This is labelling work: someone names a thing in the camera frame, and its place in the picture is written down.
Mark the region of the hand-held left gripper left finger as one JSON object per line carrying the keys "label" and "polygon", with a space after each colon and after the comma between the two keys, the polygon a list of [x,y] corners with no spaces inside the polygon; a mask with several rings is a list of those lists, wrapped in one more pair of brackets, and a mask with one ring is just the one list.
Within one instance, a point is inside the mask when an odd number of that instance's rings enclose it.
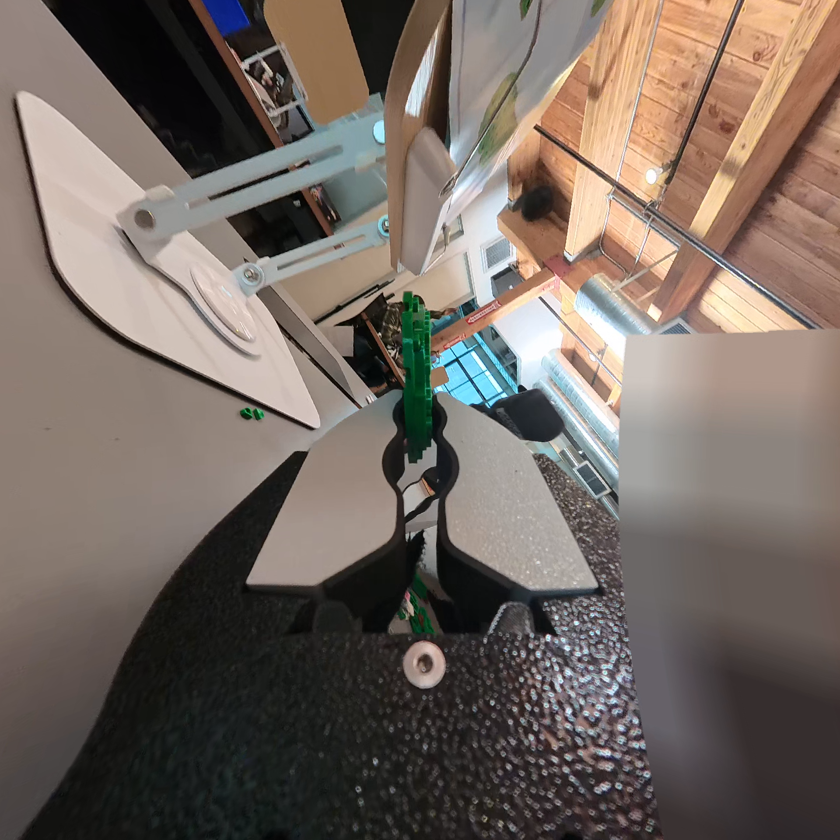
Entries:
{"label": "hand-held left gripper left finger", "polygon": [[386,393],[309,449],[246,585],[326,594],[404,541],[403,394]]}

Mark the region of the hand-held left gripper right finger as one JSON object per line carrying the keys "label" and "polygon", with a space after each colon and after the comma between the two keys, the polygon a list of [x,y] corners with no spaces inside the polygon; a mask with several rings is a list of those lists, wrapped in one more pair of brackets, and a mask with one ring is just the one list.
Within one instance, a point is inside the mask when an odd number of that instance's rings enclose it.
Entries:
{"label": "hand-held left gripper right finger", "polygon": [[598,582],[526,445],[450,395],[434,400],[437,576],[453,601],[538,601]]}

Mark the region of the green lego plate assembly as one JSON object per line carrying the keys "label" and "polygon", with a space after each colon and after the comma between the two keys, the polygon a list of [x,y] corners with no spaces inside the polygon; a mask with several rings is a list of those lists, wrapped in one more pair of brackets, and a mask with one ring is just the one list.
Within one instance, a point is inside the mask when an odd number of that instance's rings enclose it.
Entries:
{"label": "green lego plate assembly", "polygon": [[406,455],[419,462],[433,439],[433,387],[431,385],[431,314],[420,298],[403,293],[402,357],[403,412]]}

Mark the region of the white book stand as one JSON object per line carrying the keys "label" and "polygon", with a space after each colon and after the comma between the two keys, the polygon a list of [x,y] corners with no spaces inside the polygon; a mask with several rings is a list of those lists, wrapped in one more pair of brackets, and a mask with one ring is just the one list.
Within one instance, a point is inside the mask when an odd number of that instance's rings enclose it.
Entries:
{"label": "white book stand", "polygon": [[[47,101],[15,108],[46,249],[72,295],[118,336],[310,429],[319,411],[280,327],[257,295],[308,270],[390,245],[422,274],[446,219],[448,152],[428,118],[410,136],[408,60],[445,4],[416,3],[392,68],[384,117],[339,117],[303,140],[176,187],[144,190]],[[386,163],[388,217],[227,268],[193,231],[349,170]]]}

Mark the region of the open instruction booklet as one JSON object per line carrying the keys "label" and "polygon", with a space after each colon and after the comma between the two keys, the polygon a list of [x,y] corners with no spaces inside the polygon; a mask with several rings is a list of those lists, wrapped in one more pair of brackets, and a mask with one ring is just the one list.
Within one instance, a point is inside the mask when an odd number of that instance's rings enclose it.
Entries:
{"label": "open instruction booklet", "polygon": [[447,222],[503,168],[597,35],[611,1],[453,5]]}

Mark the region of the tan rounded board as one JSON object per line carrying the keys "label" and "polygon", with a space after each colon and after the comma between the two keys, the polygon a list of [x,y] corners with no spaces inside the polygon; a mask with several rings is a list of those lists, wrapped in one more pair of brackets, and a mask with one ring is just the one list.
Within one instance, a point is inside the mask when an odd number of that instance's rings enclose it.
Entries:
{"label": "tan rounded board", "polygon": [[360,111],[370,91],[341,1],[265,1],[264,17],[319,124]]}

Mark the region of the stack of blue bins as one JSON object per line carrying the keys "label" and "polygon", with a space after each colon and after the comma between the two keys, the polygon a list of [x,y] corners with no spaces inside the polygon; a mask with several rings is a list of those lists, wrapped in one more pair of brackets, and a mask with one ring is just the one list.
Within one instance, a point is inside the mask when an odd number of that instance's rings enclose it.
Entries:
{"label": "stack of blue bins", "polygon": [[251,17],[239,1],[205,1],[204,3],[223,38],[241,32],[253,24]]}

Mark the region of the silver ventilation duct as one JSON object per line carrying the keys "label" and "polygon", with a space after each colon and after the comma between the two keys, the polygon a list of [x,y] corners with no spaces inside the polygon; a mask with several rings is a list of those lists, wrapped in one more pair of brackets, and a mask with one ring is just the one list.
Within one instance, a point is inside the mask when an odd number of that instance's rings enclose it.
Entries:
{"label": "silver ventilation duct", "polygon": [[577,290],[574,310],[610,345],[624,343],[634,335],[696,333],[681,317],[657,322],[601,272]]}
{"label": "silver ventilation duct", "polygon": [[587,405],[580,409],[549,377],[538,380],[535,386],[561,417],[563,434],[574,448],[587,457],[614,491],[618,491],[617,418],[609,418]]}
{"label": "silver ventilation duct", "polygon": [[604,443],[612,440],[611,446],[616,448],[620,427],[618,415],[566,356],[558,349],[551,350],[542,357],[542,367],[598,437]]}

